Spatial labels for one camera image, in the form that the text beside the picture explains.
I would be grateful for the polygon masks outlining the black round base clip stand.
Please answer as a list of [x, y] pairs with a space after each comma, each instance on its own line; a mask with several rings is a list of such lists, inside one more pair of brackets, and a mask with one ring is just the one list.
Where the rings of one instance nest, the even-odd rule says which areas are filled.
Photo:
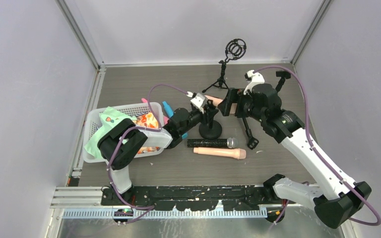
[[219, 110], [211, 99], [207, 100], [204, 110], [203, 122], [200, 123], [198, 128], [199, 134], [204, 139], [218, 139], [222, 134], [222, 126], [214, 118]]

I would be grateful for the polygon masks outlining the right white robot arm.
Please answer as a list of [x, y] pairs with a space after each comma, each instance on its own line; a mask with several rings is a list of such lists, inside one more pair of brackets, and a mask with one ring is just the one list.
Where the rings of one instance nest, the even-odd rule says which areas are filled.
[[276, 174], [264, 182], [273, 196], [291, 200], [311, 210], [328, 227], [336, 229], [364, 205], [372, 189], [367, 182], [356, 182], [343, 172], [306, 131], [305, 124], [292, 111], [283, 109], [281, 98], [270, 84], [251, 89], [230, 88], [218, 105], [223, 116], [253, 118], [266, 134], [290, 151], [319, 185], [318, 190]]

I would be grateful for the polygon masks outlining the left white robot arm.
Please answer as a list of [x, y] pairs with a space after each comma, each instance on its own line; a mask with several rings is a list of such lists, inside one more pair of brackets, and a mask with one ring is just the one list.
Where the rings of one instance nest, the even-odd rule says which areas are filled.
[[107, 160], [112, 188], [124, 194], [132, 187], [128, 166], [142, 147], [175, 148], [183, 141], [184, 133], [206, 119], [207, 112], [179, 108], [162, 128], [142, 127], [130, 119], [122, 120], [97, 143], [102, 157]]

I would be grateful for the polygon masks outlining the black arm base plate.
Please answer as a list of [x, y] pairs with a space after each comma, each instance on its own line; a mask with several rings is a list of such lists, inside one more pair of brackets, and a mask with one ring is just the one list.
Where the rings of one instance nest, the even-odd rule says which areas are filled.
[[112, 186], [101, 188], [101, 205], [132, 205], [152, 211], [212, 211], [222, 205], [226, 211], [251, 211], [260, 205], [285, 204], [272, 191], [256, 185], [132, 186], [117, 196]]

